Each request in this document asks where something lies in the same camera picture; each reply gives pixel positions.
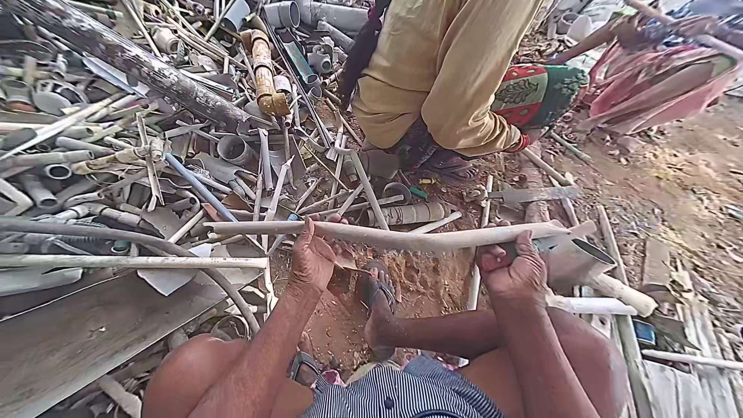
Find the yellow shirt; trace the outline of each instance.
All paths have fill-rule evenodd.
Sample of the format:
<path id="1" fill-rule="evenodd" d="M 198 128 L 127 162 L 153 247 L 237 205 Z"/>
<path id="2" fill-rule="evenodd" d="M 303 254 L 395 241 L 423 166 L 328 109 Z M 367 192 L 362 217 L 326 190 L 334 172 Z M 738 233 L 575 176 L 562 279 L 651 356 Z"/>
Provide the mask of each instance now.
<path id="1" fill-rule="evenodd" d="M 490 111 L 542 0 L 392 0 L 352 102 L 366 138 L 395 145 L 423 117 L 438 145 L 502 151 L 521 135 Z"/>

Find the scrap pile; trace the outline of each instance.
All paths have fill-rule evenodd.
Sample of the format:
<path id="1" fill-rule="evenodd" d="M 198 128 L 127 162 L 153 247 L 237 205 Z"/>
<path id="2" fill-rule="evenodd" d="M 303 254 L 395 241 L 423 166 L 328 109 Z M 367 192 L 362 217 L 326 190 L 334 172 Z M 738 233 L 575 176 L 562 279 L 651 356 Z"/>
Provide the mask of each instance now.
<path id="1" fill-rule="evenodd" d="M 294 1 L 111 3 L 7 3 L 12 34 L 1 52 L 0 213 L 30 221 L 5 229 L 2 252 L 16 255 L 0 263 L 35 266 L 29 270 L 37 280 L 4 285 L 0 294 L 72 283 L 81 267 L 168 262 L 136 257 L 162 254 L 135 239 L 116 239 L 112 230 L 206 256 L 212 244 L 246 239 L 264 256 L 283 239 L 270 249 L 267 236 L 225 242 L 207 236 L 203 222 L 298 219 L 325 204 L 333 210 L 341 199 L 350 205 L 362 189 L 386 227 L 361 160 L 345 148 L 349 136 L 359 138 L 331 92 L 353 44 L 348 34 L 366 21 L 365 8 L 311 1 L 301 7 Z M 316 110 L 325 100 L 335 113 L 334 132 Z M 341 154 L 348 155 L 345 165 Z M 308 169 L 305 160 L 314 164 Z M 356 191 L 340 180 L 342 168 L 362 180 Z M 329 199 L 314 202 L 321 181 L 302 181 L 314 170 L 332 177 Z M 349 205 L 340 212 L 369 206 Z M 30 234 L 39 224 L 53 224 L 46 231 L 70 225 L 101 231 Z M 13 228 L 18 231 L 10 233 Z M 95 257 L 103 255 L 133 257 Z M 231 263 L 267 268 L 265 258 Z M 48 273 L 43 267 L 70 268 Z M 140 275 L 164 295 L 190 279 L 163 284 Z"/>

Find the red and green fabric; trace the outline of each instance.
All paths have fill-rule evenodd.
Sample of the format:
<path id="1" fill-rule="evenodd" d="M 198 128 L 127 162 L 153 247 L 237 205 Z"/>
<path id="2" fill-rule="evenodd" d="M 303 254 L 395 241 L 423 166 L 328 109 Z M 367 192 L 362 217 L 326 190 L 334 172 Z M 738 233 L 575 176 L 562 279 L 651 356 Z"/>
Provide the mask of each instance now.
<path id="1" fill-rule="evenodd" d="M 521 129 L 560 119 L 588 89 L 588 75 L 566 65 L 518 64 L 506 71 L 490 110 Z"/>

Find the blue striped shorts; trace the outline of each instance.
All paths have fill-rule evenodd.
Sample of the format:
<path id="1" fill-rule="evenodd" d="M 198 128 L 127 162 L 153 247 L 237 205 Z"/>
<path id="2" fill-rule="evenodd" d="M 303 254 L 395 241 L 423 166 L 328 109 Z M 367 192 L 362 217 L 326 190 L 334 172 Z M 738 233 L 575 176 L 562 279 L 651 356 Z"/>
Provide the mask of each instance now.
<path id="1" fill-rule="evenodd" d="M 346 387 L 318 379 L 312 405 L 301 418 L 413 418 L 421 414 L 426 418 L 505 418 L 472 382 L 426 356 L 414 358 L 402 371 L 378 365 Z"/>

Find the bangle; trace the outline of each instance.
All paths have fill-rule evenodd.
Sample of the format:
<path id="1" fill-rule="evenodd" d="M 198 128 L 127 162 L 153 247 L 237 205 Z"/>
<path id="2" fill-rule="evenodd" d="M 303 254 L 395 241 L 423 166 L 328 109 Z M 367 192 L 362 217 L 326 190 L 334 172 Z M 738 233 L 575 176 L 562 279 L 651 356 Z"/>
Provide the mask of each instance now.
<path id="1" fill-rule="evenodd" d="M 511 145 L 510 147 L 504 149 L 503 152 L 513 154 L 521 151 L 529 145 L 531 145 L 531 139 L 529 138 L 529 135 L 521 134 L 521 138 L 519 138 L 519 140 L 514 145 Z"/>

